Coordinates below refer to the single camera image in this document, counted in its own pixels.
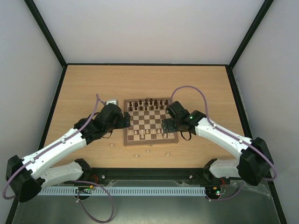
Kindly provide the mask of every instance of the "chessboard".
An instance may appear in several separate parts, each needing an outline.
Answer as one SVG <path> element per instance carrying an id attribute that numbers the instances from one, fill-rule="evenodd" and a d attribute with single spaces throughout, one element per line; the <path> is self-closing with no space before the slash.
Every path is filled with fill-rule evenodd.
<path id="1" fill-rule="evenodd" d="M 170 98 L 124 100 L 124 112 L 129 112 L 131 124 L 124 129 L 124 145 L 178 143 L 177 133 L 162 128 L 162 120 L 171 118 L 166 111 L 169 101 Z"/>

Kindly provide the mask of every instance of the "wooden table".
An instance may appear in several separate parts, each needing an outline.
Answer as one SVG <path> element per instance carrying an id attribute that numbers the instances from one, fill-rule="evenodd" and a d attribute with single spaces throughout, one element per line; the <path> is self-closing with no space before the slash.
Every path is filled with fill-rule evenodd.
<path id="1" fill-rule="evenodd" d="M 211 119 L 243 135 L 224 66 L 69 65 L 46 145 L 65 134 L 79 119 L 88 117 L 96 93 L 103 100 L 118 99 L 123 109 L 125 99 L 169 97 L 182 85 L 201 89 L 207 98 Z M 174 100 L 189 112 L 205 112 L 202 97 L 193 89 L 179 90 Z M 196 136 L 191 141 L 179 136 L 178 144 L 124 147 L 123 130 L 114 130 L 109 139 L 94 141 L 66 156 L 56 166 L 78 158 L 99 168 L 200 168 L 212 158 L 232 159 L 233 156 L 209 140 Z"/>

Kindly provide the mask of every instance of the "black frame edge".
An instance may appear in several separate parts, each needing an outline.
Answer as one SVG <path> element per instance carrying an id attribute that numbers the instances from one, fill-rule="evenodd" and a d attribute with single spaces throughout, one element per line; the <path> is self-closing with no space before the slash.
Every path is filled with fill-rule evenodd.
<path id="1" fill-rule="evenodd" d="M 68 65 L 133 65 L 133 66 L 227 66 L 227 64 L 175 64 L 175 63 L 68 63 Z"/>
<path id="2" fill-rule="evenodd" d="M 237 86 L 237 83 L 236 83 L 236 80 L 235 80 L 235 76 L 234 76 L 234 73 L 233 73 L 233 68 L 230 67 L 230 66 L 226 66 L 226 71 L 227 71 L 227 74 L 228 74 L 228 80 L 229 80 L 229 83 L 230 83 L 230 86 L 231 86 L 231 89 L 232 89 L 232 93 L 233 93 L 233 96 L 234 96 L 234 99 L 235 99 L 235 104 L 236 104 L 236 107 L 237 107 L 237 110 L 238 110 L 238 113 L 239 113 L 239 117 L 240 117 L 242 129 L 244 131 L 244 135 L 246 137 L 253 138 L 251 130 L 250 130 L 250 126 L 249 126 L 249 123 L 248 123 L 248 119 L 247 119 L 247 116 L 246 116 L 246 113 L 245 113 L 245 109 L 244 109 L 244 106 L 243 106 L 243 102 L 241 100 L 241 96 L 240 96 L 240 93 L 239 93 L 239 89 L 238 89 L 238 86 Z M 280 200 L 279 200 L 274 182 L 273 181 L 268 181 L 268 186 L 269 186 L 270 193 L 273 197 L 273 202 L 274 202 L 274 205 L 275 205 L 276 212 L 277 212 L 278 218 L 280 220 L 280 223 L 281 224 L 286 224 L 287 222 L 286 222 L 285 214 L 284 214 L 284 211 L 282 209 L 282 206 L 281 206 L 281 203 L 280 203 Z"/>
<path id="3" fill-rule="evenodd" d="M 19 204 L 19 201 L 18 201 L 18 199 L 15 198 L 14 201 L 13 201 L 13 204 L 11 205 L 11 208 L 9 210 L 9 214 L 8 214 L 8 217 L 6 219 L 5 224 L 11 224 L 11 223 L 13 223 L 14 215 L 15 215 L 15 213 L 17 211 L 18 204 Z"/>
<path id="4" fill-rule="evenodd" d="M 36 20 L 43 35 L 47 39 L 50 47 L 52 48 L 54 54 L 57 57 L 59 63 L 61 64 L 62 67 L 65 67 L 67 65 L 66 61 L 65 61 L 64 57 L 62 56 L 55 40 L 53 39 L 52 34 L 50 33 L 45 21 L 43 20 L 42 15 L 38 11 L 36 4 L 34 3 L 33 0 L 24 0 L 24 1 L 26 3 L 27 7 L 29 8 L 31 14 L 33 15 L 34 19 Z"/>
<path id="5" fill-rule="evenodd" d="M 45 125 L 45 128 L 43 130 L 43 135 L 41 137 L 41 141 L 40 141 L 39 146 L 38 146 L 38 150 L 40 150 L 44 147 L 44 144 L 45 144 L 45 141 L 46 141 L 46 138 L 47 138 L 47 135 L 48 135 L 48 131 L 49 131 L 49 128 L 50 128 L 50 124 L 51 124 L 51 121 L 52 121 L 52 117 L 53 117 L 53 114 L 54 114 L 54 111 L 55 111 L 55 107 L 56 107 L 56 104 L 57 104 L 57 101 L 58 101 L 59 93 L 60 93 L 60 90 L 61 90 L 61 87 L 62 87 L 62 83 L 64 81 L 66 70 L 67 70 L 67 65 L 62 70 L 62 73 L 61 73 L 61 76 L 60 76 L 60 79 L 59 79 L 59 82 L 58 82 L 58 85 L 57 85 L 57 88 L 56 88 L 56 92 L 55 92 L 55 95 L 54 95 L 54 98 L 53 98 L 53 102 L 51 104 L 49 115 L 48 115 L 48 118 L 47 118 L 47 121 L 46 121 L 46 125 Z"/>
<path id="6" fill-rule="evenodd" d="M 246 35 L 244 36 L 240 46 L 238 47 L 233 59 L 231 60 L 229 66 L 233 69 L 234 66 L 237 64 L 238 60 L 240 59 L 243 51 L 245 50 L 246 46 L 250 42 L 253 34 L 255 33 L 256 29 L 260 25 L 261 21 L 263 20 L 264 16 L 266 15 L 267 11 L 269 10 L 270 6 L 272 5 L 274 0 L 265 0 L 256 14 L 251 26 L 249 27 Z"/>

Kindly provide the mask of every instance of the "white robotic arm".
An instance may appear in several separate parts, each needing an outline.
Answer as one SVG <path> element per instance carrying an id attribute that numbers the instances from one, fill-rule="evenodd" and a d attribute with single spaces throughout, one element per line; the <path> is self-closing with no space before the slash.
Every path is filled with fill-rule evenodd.
<path id="1" fill-rule="evenodd" d="M 100 139 L 106 133 L 130 126 L 129 113 L 125 112 L 123 115 L 117 103 L 109 102 L 96 113 L 94 119 L 81 119 L 65 135 L 45 148 L 22 159 L 15 155 L 8 160 L 6 180 L 19 202 L 30 200 L 45 187 L 89 178 L 91 168 L 83 159 L 77 159 L 60 167 L 50 167 L 75 150 Z"/>
<path id="2" fill-rule="evenodd" d="M 235 137 L 251 144 L 251 138 L 240 136 L 230 130 L 217 125 L 222 130 L 234 135 Z M 239 177 L 238 169 L 236 168 L 239 165 L 240 156 L 242 155 L 242 150 L 247 149 L 247 146 L 241 144 L 239 141 L 232 139 L 225 135 L 224 133 L 218 131 L 213 126 L 211 126 L 207 118 L 202 118 L 198 125 L 195 127 L 195 132 L 197 136 L 204 137 L 211 140 L 222 148 L 226 149 L 231 153 L 236 159 L 234 160 L 216 160 L 210 166 L 210 172 L 217 178 L 221 177 Z"/>
<path id="3" fill-rule="evenodd" d="M 254 146 L 262 154 L 267 154 L 269 152 L 267 145 L 261 138 L 253 140 L 240 136 L 208 120 L 206 115 L 199 111 L 190 114 L 178 101 L 167 106 L 166 110 L 171 119 L 162 121 L 164 131 L 189 132 L 190 139 L 191 134 L 207 138 L 235 157 L 234 160 L 212 159 L 207 165 L 210 174 L 214 177 L 242 178 L 247 183 L 256 186 L 269 172 L 271 168 L 269 163 L 249 147 Z M 270 154 L 265 157 L 271 160 Z"/>

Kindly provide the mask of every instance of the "white plug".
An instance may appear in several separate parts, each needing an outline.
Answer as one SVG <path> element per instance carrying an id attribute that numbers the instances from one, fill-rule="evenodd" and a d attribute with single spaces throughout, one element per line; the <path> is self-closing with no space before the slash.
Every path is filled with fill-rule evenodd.
<path id="1" fill-rule="evenodd" d="M 106 105 L 108 104 L 114 104 L 118 106 L 118 100 L 117 99 L 110 99 L 106 102 Z"/>

